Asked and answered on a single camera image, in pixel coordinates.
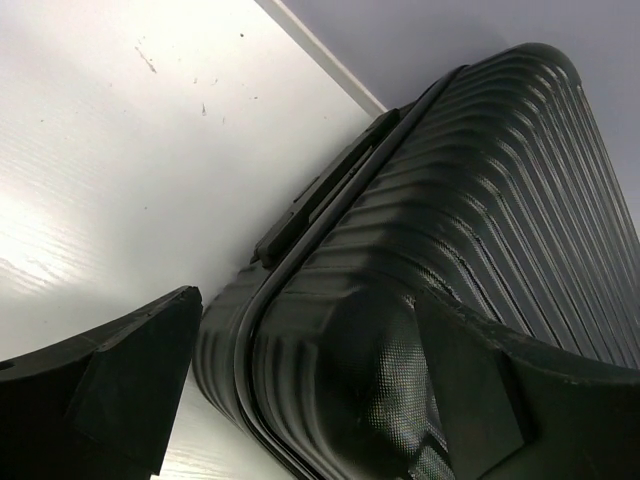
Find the black ribbed hard-shell suitcase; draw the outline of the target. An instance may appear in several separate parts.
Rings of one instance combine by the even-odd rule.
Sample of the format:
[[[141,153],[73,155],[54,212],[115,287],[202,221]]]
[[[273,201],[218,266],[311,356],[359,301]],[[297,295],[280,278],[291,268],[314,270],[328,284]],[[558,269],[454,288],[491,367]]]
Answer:
[[[378,117],[207,309],[197,385],[299,479],[458,479],[423,290],[639,373],[639,238],[560,50],[512,47]]]

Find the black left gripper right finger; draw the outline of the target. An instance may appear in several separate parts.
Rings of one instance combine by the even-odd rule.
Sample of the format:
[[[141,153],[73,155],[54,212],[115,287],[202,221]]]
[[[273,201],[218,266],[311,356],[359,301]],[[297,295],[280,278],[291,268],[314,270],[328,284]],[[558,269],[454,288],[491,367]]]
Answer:
[[[638,371],[549,346],[433,290],[415,312],[456,478],[638,478]]]

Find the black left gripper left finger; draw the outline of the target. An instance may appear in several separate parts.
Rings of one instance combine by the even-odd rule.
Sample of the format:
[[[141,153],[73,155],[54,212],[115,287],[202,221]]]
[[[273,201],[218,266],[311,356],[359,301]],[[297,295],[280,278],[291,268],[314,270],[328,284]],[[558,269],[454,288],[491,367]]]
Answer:
[[[2,474],[159,474],[202,312],[183,286],[2,361]]]

